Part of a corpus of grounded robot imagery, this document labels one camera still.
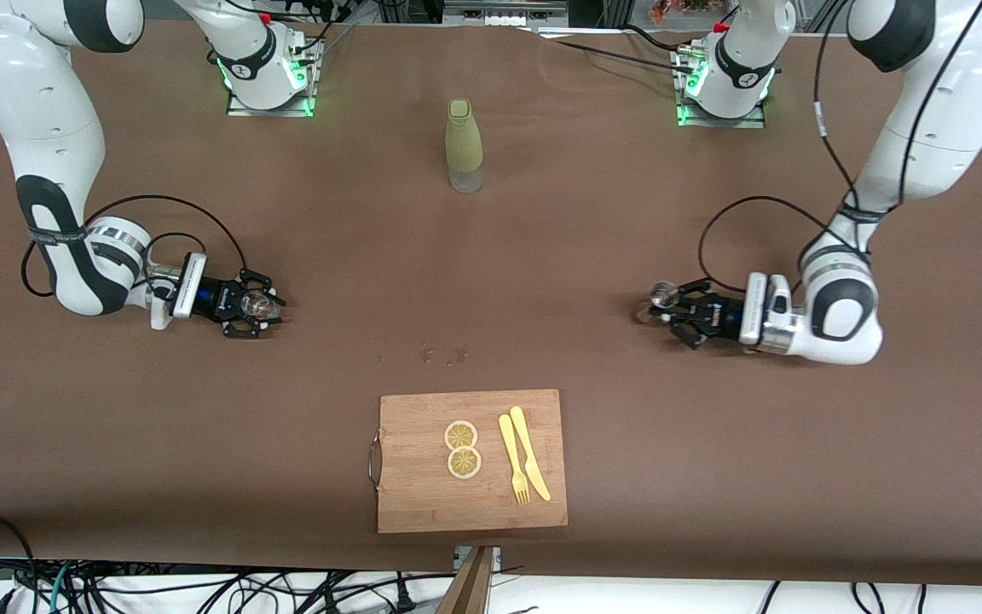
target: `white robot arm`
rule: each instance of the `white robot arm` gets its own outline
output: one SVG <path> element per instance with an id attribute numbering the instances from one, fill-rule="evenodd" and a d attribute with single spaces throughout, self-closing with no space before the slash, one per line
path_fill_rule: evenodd
<path id="1" fill-rule="evenodd" d="M 982 0 L 853 0 L 848 30 L 878 69 L 904 71 L 904 90 L 854 190 L 803 252 L 806 302 L 795 306 L 782 275 L 752 273 L 744 300 L 706 280 L 655 284 L 651 314 L 690 346 L 721 337 L 813 361 L 870 361 L 883 339 L 870 236 L 900 202 L 954 186 L 981 150 Z"/>
<path id="2" fill-rule="evenodd" d="M 231 92 L 253 109 L 285 104 L 308 84 L 305 35 L 284 24 L 267 25 L 225 0 L 174 0 L 202 28 L 218 54 Z"/>
<path id="3" fill-rule="evenodd" d="M 728 32 L 710 32 L 702 40 L 705 63 L 685 93 L 713 116 L 748 115 L 775 77 L 775 59 L 795 20 L 790 0 L 743 0 Z"/>
<path id="4" fill-rule="evenodd" d="M 221 322 L 229 337 L 256 338 L 280 321 L 283 304 L 266 277 L 243 269 L 230 282 L 207 279 L 205 255 L 192 255 L 180 269 L 161 267 L 148 261 L 152 237 L 142 226 L 121 217 L 85 222 L 105 137 L 67 47 L 130 50 L 143 24 L 139 0 L 0 0 L 0 133 L 20 209 L 47 262 L 52 293 L 75 314 L 137 304 L 151 310 L 156 329 L 195 312 Z M 175 307 L 167 304 L 174 300 Z M 250 326 L 231 325 L 236 321 Z"/>

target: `brown tablecloth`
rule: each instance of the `brown tablecloth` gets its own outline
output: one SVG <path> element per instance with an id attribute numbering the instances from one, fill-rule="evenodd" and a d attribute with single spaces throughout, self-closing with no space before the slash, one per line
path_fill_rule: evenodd
<path id="1" fill-rule="evenodd" d="M 662 59 L 637 38 L 576 40 Z M 89 211 L 199 202 L 292 304 L 272 338 L 233 342 L 26 294 L 0 139 L 0 516 L 60 559 L 429 569 L 479 541 L 534 574 L 982 582 L 982 154 L 876 235 L 886 341 L 868 366 L 692 353 L 632 323 L 652 282 L 699 276 L 697 237 L 726 203 L 834 209 L 815 48 L 783 52 L 761 131 L 679 128 L 662 70 L 508 28 L 360 27 L 328 54 L 312 119 L 225 117 L 191 23 L 148 23 L 131 54 L 77 52 L 108 141 Z M 843 42 L 826 62 L 856 171 L 899 75 Z M 448 185 L 453 97 L 483 132 L 479 194 Z M 235 273 L 199 214 L 119 213 L 200 234 L 211 272 Z M 793 275 L 814 233 L 747 207 L 714 231 L 713 272 Z M 378 536 L 378 396 L 515 388 L 562 392 L 569 527 Z"/>

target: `yellow plastic fork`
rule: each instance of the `yellow plastic fork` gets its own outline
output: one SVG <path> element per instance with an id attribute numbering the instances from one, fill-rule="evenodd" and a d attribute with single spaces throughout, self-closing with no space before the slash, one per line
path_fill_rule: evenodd
<path id="1" fill-rule="evenodd" d="M 509 414 L 499 416 L 499 431 L 502 431 L 502 440 L 506 443 L 506 453 L 510 455 L 510 466 L 514 467 L 514 475 L 510 478 L 514 497 L 519 505 L 529 504 L 529 480 L 522 473 L 521 463 L 517 462 L 517 440 L 514 439 L 514 423 Z"/>

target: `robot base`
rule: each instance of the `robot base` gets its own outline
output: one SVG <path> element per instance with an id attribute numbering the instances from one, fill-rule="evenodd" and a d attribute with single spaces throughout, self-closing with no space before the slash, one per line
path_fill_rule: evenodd
<path id="1" fill-rule="evenodd" d="M 226 102 L 226 115 L 230 117 L 313 117 L 316 110 L 316 90 L 321 81 L 321 60 L 324 54 L 324 40 L 312 43 L 297 58 L 305 62 L 303 67 L 292 67 L 296 78 L 304 78 L 309 85 L 304 90 L 293 95 L 286 104 L 273 109 L 254 109 L 246 107 L 237 100 L 233 93 Z"/>
<path id="2" fill-rule="evenodd" d="M 687 47 L 682 47 L 682 51 L 670 51 L 669 60 L 674 66 L 687 66 L 692 69 L 699 67 L 699 58 L 687 51 Z M 677 124 L 678 125 L 702 125 L 706 128 L 764 128 L 764 104 L 756 102 L 751 112 L 747 116 L 739 119 L 725 119 L 714 117 L 705 112 L 699 102 L 685 93 L 692 85 L 695 74 L 684 74 L 681 72 L 673 73 L 673 90 L 677 93 Z"/>

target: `knife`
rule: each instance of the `knife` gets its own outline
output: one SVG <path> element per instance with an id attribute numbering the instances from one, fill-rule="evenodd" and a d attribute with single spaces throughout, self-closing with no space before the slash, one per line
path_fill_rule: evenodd
<path id="1" fill-rule="evenodd" d="M 510 408 L 510 419 L 514 420 L 514 428 L 517 429 L 517 436 L 522 440 L 522 447 L 525 448 L 525 473 L 529 475 L 529 482 L 533 482 L 534 489 L 540 494 L 542 499 L 550 501 L 551 493 L 548 486 L 545 486 L 545 477 L 540 475 L 540 467 L 537 466 L 537 455 L 533 454 L 533 443 L 529 441 L 529 427 L 525 425 L 525 413 L 522 408 L 514 405 Z"/>

